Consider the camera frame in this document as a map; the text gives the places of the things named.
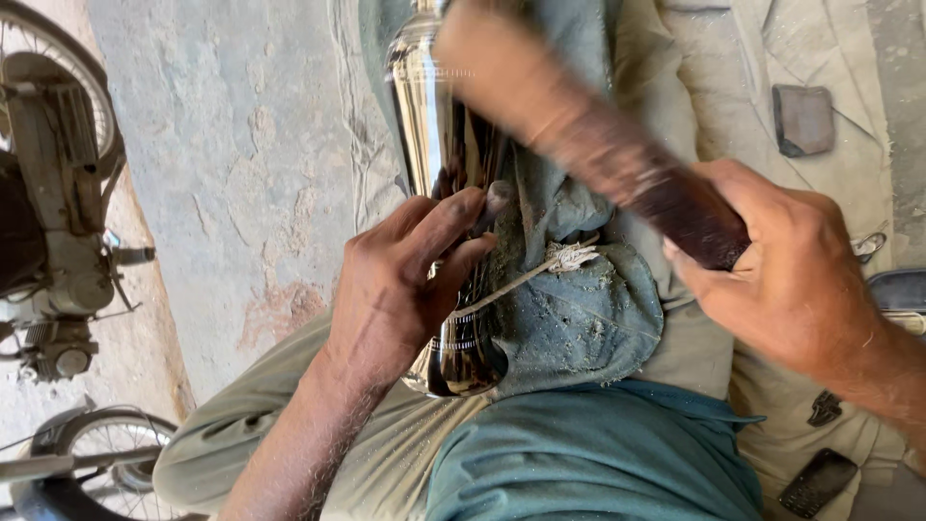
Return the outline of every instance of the polished metal surface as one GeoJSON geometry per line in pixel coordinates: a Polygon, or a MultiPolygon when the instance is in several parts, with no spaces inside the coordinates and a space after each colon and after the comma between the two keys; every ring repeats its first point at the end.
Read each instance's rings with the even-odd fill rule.
{"type": "MultiPolygon", "coordinates": [[[[415,14],[395,36],[386,65],[408,195],[443,199],[469,186],[488,188],[501,166],[504,137],[454,99],[449,80],[466,72],[441,70],[431,53],[449,0],[412,4],[415,14]]],[[[488,294],[487,266],[484,261],[469,275],[458,309],[488,294]]],[[[432,276],[439,269],[439,263],[432,266],[432,276]]],[[[505,375],[507,359],[490,338],[487,313],[493,309],[444,322],[440,335],[429,342],[403,381],[435,397],[474,396],[495,387],[505,375]]]]}

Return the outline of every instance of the hairy forearm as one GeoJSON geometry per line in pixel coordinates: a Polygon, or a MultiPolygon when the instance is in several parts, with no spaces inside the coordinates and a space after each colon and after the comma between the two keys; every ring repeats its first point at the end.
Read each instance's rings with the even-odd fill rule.
{"type": "Polygon", "coordinates": [[[844,343],[810,376],[896,426],[926,453],[926,344],[881,320],[844,343]]]}
{"type": "Polygon", "coordinates": [[[337,469],[391,385],[323,349],[231,490],[222,521],[318,519],[337,469]]]}

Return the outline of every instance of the black cell phone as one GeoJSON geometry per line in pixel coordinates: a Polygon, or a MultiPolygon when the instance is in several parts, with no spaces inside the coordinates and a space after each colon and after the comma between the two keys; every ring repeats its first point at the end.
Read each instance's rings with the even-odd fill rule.
{"type": "Polygon", "coordinates": [[[812,519],[826,503],[845,489],[858,472],[858,465],[833,449],[823,449],[810,460],[778,497],[784,508],[812,519]]]}

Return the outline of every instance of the motorcycle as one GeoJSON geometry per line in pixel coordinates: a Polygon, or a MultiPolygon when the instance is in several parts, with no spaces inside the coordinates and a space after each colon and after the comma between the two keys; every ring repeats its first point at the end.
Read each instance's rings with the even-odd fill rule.
{"type": "MultiPolygon", "coordinates": [[[[136,308],[119,268],[152,261],[155,249],[123,248],[106,228],[125,161],[103,68],[50,20],[0,0],[0,342],[16,346],[0,362],[18,362],[20,377],[86,372],[99,351],[89,323],[117,294],[126,312],[136,308]]],[[[155,461],[175,430],[125,408],[52,418],[0,463],[13,498],[0,519],[206,519],[154,493],[155,461]]]]}
{"type": "Polygon", "coordinates": [[[99,351],[88,323],[116,293],[118,268],[154,259],[105,227],[125,166],[106,73],[53,22],[0,2],[0,341],[20,376],[71,378],[99,351]]]}

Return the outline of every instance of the rope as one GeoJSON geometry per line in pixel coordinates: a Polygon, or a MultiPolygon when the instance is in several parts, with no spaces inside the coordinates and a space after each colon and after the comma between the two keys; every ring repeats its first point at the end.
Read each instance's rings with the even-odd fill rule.
{"type": "Polygon", "coordinates": [[[481,310],[482,308],[507,295],[518,286],[533,279],[533,277],[539,275],[540,273],[547,271],[550,273],[564,273],[575,272],[579,270],[587,261],[601,257],[601,254],[596,253],[594,251],[594,246],[592,246],[592,244],[598,242],[599,238],[601,238],[601,235],[596,233],[594,237],[583,243],[568,246],[551,242],[546,247],[546,253],[544,254],[546,262],[502,286],[498,291],[494,292],[492,295],[489,295],[485,299],[476,302],[472,306],[450,313],[449,320],[463,318],[481,310]]]}

